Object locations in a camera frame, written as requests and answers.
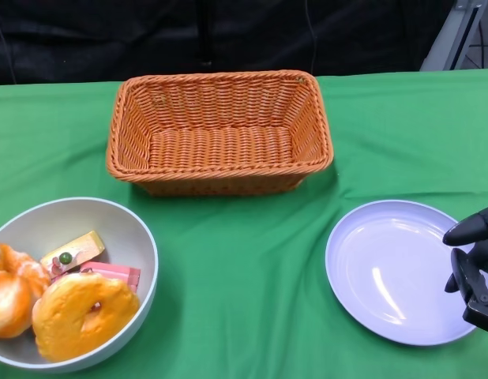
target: green pea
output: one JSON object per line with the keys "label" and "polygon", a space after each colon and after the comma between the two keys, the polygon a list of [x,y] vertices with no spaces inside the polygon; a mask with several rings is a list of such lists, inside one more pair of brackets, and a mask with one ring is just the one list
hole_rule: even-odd
{"label": "green pea", "polygon": [[72,261],[72,255],[70,253],[61,253],[59,259],[62,265],[68,265]]}

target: butter block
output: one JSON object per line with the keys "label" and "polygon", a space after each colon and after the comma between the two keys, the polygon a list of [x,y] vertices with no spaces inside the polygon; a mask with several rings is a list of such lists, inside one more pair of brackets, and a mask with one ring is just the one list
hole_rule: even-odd
{"label": "butter block", "polygon": [[105,250],[102,240],[95,231],[67,243],[51,251],[40,260],[40,264],[49,272],[51,278],[60,276],[71,268],[82,265],[97,257]]}

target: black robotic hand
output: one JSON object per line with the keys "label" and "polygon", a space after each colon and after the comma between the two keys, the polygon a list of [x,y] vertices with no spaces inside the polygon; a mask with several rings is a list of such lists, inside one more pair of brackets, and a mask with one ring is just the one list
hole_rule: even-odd
{"label": "black robotic hand", "polygon": [[488,273],[488,208],[460,221],[442,241],[448,246],[475,242],[469,253],[451,251],[452,275],[445,291],[460,291],[467,304],[464,320],[488,332],[488,288],[480,272]]}

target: basket rim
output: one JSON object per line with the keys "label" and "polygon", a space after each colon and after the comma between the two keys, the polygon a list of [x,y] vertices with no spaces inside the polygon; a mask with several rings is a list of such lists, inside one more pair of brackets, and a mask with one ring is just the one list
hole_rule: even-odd
{"label": "basket rim", "polygon": [[[157,168],[126,168],[117,157],[120,129],[122,123],[117,123],[124,112],[124,99],[130,90],[137,85],[147,83],[180,83],[189,81],[213,81],[215,79],[238,79],[246,77],[277,78],[288,76],[300,77],[306,81],[309,90],[316,101],[316,127],[317,137],[321,138],[321,157],[312,160],[294,161],[289,163],[255,163],[234,165],[211,165],[189,168],[157,167]],[[325,113],[325,105],[321,98],[321,90],[317,80],[309,73],[282,69],[273,71],[249,71],[237,73],[191,73],[175,75],[146,75],[134,77],[123,82],[117,92],[114,103],[114,112],[111,119],[111,130],[106,152],[106,166],[108,171],[117,179],[130,182],[154,182],[157,180],[179,180],[194,178],[237,178],[242,176],[276,176],[282,174],[310,174],[329,166],[333,161],[333,145],[329,132],[328,120]]]}

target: white plate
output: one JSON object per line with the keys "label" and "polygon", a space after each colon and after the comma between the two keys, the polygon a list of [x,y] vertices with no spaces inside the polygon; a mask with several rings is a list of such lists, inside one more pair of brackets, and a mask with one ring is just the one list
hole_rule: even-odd
{"label": "white plate", "polygon": [[377,201],[349,212],[325,252],[336,297],[358,322],[389,340],[427,346],[466,336],[475,327],[462,318],[464,301],[459,292],[444,292],[452,269],[442,236],[455,223],[410,201]]}

